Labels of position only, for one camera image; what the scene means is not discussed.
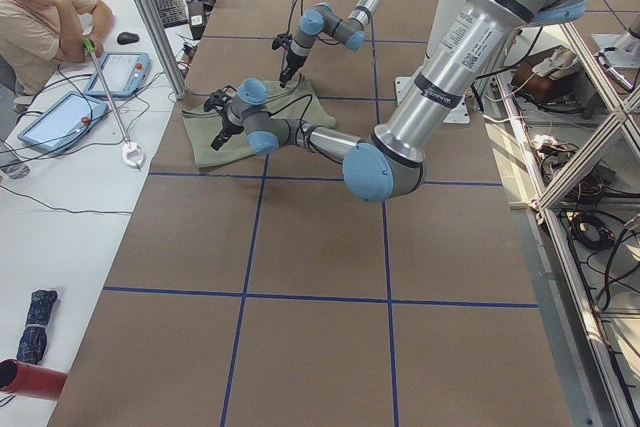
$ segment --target beige t-shirt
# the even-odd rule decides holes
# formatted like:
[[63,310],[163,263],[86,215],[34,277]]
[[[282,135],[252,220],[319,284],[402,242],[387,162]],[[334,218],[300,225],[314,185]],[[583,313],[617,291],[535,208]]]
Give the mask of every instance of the beige t-shirt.
[[[71,0],[78,14],[91,12],[98,0]],[[25,0],[0,0],[0,54],[16,71],[27,94],[47,83],[60,60],[60,17],[55,7]]]

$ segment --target floor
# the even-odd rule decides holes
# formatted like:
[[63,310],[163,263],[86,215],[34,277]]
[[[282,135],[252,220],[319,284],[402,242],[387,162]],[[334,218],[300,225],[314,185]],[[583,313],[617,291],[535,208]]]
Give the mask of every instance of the floor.
[[[177,107],[277,77],[292,1],[220,0]],[[386,0],[359,52],[314,47],[339,129],[388,118],[436,3]],[[293,148],[199,171],[176,109],[50,425],[597,425],[471,117],[417,192],[370,205]]]

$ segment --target red cylinder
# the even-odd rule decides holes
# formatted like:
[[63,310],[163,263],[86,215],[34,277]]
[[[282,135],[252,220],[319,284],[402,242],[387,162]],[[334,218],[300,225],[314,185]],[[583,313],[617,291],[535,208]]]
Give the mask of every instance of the red cylinder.
[[0,362],[0,392],[36,399],[58,400],[67,374],[9,359]]

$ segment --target table surface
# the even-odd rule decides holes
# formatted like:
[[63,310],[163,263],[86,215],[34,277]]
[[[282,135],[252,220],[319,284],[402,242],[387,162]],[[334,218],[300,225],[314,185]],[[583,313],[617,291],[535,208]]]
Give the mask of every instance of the table surface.
[[[113,115],[98,122],[91,132],[67,153],[57,158],[42,158],[28,163],[30,174],[21,180],[2,180],[2,186],[30,195],[54,207],[70,210],[131,212],[147,177],[150,159],[156,152],[175,102],[173,91],[155,53],[144,23],[133,0],[109,0],[115,14],[114,27],[105,41],[107,52],[147,52],[150,72],[145,80],[153,83],[140,98],[127,102],[122,112],[125,124],[142,114],[130,130],[132,140],[146,154],[141,170],[128,167],[121,158],[122,136]],[[126,46],[115,41],[122,31],[136,32],[140,41]],[[194,43],[188,25],[166,29],[171,48],[179,54],[185,38]],[[92,73],[91,61],[62,64],[65,76]],[[61,79],[54,75],[50,83]],[[87,80],[74,79],[83,89]],[[43,111],[75,88],[61,82],[46,89],[30,110]],[[25,116],[7,141],[25,157],[42,154],[23,149],[16,135],[36,116]],[[0,189],[0,223],[3,281],[0,309],[0,357],[15,358],[18,339],[24,328],[31,292],[38,289],[58,291],[47,333],[45,355],[48,368],[69,371],[80,341],[95,307],[130,215],[69,214],[54,212],[36,202]],[[55,403],[16,397],[0,411],[3,425],[46,425]]]

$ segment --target blue tablet device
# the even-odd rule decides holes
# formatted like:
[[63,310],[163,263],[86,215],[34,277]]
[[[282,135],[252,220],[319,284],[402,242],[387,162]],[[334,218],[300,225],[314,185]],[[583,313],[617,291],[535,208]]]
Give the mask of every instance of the blue tablet device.
[[[144,52],[105,52],[100,57],[100,70],[111,96],[131,97],[142,85],[150,63],[149,54]],[[91,97],[107,96],[96,72],[91,76],[84,93]]]
[[20,132],[18,139],[42,152],[66,150],[108,111],[109,105],[102,100],[69,92]]

